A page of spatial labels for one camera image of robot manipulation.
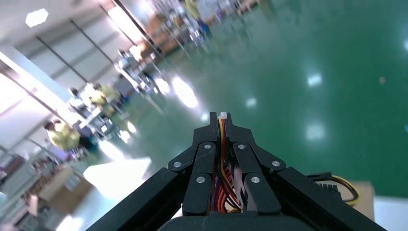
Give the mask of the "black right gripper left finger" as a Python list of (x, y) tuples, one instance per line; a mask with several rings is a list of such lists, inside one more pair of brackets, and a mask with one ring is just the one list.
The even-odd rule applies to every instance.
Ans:
[(184, 215), (207, 215), (211, 210), (219, 141), (217, 114), (210, 112), (209, 125), (195, 129), (192, 145), (168, 163), (177, 173), (176, 192)]

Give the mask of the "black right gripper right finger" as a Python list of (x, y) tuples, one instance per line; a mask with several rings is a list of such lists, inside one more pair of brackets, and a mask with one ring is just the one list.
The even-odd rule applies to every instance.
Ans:
[(269, 182), (285, 162), (259, 147), (248, 128), (233, 124), (227, 113), (227, 152), (234, 190), (242, 212), (278, 215), (281, 205)]

